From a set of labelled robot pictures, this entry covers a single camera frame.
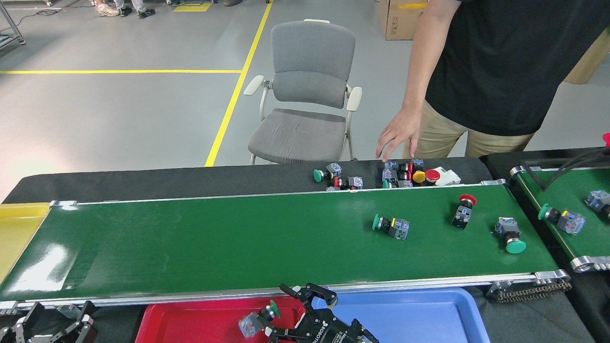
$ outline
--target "concrete floor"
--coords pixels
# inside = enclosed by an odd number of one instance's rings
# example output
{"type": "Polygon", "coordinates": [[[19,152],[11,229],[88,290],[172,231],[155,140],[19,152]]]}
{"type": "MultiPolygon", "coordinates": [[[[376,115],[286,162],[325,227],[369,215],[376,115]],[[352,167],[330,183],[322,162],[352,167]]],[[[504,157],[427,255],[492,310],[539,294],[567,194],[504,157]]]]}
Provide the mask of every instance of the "concrete floor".
{"type": "MultiPolygon", "coordinates": [[[[25,18],[19,29],[27,44],[0,50],[0,71],[38,71],[0,74],[0,200],[21,178],[41,173],[248,164],[260,93],[239,95],[234,108],[232,94],[241,94],[255,75],[272,77],[271,28],[305,18],[330,20],[356,34],[349,85],[361,86],[364,95],[354,114],[354,155],[374,159],[378,135],[401,104],[411,50],[411,41],[383,39],[374,0],[275,0],[247,68],[267,8],[263,0],[193,13],[172,12],[165,2],[146,3],[157,14],[144,20],[69,7],[25,18]],[[217,139],[217,154],[209,157],[226,114],[231,115],[226,132],[217,139]]],[[[86,0],[60,0],[52,7],[42,1],[5,3],[15,22],[39,10],[88,5],[86,0]]],[[[8,26],[2,20],[0,29],[8,26]]],[[[560,86],[527,150],[602,145],[601,135],[610,131],[609,94],[606,59],[588,84],[560,86]]],[[[269,101],[267,108],[275,104],[269,101]]],[[[450,156],[463,155],[464,145],[458,142],[450,156]]]]}

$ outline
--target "black cable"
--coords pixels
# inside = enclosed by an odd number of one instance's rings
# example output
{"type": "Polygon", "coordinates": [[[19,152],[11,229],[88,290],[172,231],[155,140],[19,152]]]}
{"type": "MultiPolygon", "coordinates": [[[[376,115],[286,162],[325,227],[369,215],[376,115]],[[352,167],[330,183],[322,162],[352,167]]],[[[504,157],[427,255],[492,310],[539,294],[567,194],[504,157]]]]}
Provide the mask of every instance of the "black cable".
{"type": "MultiPolygon", "coordinates": [[[[47,9],[47,10],[40,10],[40,11],[38,11],[38,12],[34,13],[34,14],[30,14],[30,15],[22,16],[22,17],[21,17],[21,19],[19,19],[19,23],[17,23],[15,26],[19,26],[19,24],[21,24],[21,22],[22,22],[22,21],[23,21],[25,18],[27,18],[27,17],[29,17],[29,16],[37,16],[37,15],[51,16],[51,15],[58,14],[59,12],[61,12],[63,9],[66,9],[66,8],[71,8],[71,9],[79,9],[79,8],[84,8],[84,7],[86,7],[86,8],[89,8],[89,9],[90,9],[91,7],[95,7],[95,6],[94,6],[94,5],[90,5],[90,6],[63,6],[62,8],[60,8],[60,9],[58,9],[58,10],[51,10],[51,9],[47,9]]],[[[10,28],[11,28],[11,27],[9,26],[9,27],[7,27],[7,28],[5,28],[5,29],[0,30],[0,34],[1,34],[3,31],[6,31],[6,30],[8,30],[8,29],[10,29],[10,28]]]]}
{"type": "Polygon", "coordinates": [[[529,165],[525,166],[526,171],[534,180],[534,182],[540,187],[540,189],[544,192],[546,191],[553,182],[555,182],[560,176],[569,172],[570,170],[582,166],[591,165],[594,162],[602,161],[603,159],[610,159],[610,148],[597,148],[593,151],[586,151],[585,153],[579,154],[569,160],[567,160],[563,165],[561,165],[557,171],[553,174],[551,179],[545,185],[542,181],[532,172],[529,168],[529,165]]]}

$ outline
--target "black t-shirt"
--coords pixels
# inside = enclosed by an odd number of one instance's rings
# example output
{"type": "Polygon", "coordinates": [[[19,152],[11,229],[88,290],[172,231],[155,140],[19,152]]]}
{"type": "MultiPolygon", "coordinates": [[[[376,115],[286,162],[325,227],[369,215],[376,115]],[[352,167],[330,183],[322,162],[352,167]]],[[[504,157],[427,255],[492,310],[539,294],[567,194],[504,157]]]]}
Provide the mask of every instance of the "black t-shirt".
{"type": "Polygon", "coordinates": [[[608,26],[610,0],[464,2],[426,100],[479,132],[534,133],[561,81],[608,26]]]}

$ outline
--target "blue plastic tray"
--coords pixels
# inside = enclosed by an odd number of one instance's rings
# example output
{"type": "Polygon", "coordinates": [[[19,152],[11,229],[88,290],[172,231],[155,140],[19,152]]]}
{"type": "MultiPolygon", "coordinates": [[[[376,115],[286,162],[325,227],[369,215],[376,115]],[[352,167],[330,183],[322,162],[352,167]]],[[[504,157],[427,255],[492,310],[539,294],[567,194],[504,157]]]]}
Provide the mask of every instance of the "blue plastic tray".
{"type": "MultiPolygon", "coordinates": [[[[457,287],[392,292],[338,293],[335,316],[356,318],[382,343],[489,343],[475,300],[457,287]]],[[[314,308],[324,308],[319,298],[314,308]]]]}

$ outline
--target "chair seat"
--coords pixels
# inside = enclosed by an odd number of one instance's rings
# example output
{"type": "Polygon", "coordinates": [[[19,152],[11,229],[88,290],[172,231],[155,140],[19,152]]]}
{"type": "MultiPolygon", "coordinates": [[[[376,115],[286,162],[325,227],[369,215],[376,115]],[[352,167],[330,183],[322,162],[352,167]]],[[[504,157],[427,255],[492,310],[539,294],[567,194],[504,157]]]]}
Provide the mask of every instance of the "chair seat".
{"type": "Polygon", "coordinates": [[[340,115],[274,109],[250,138],[248,149],[275,163],[338,161],[345,126],[340,115]]]}

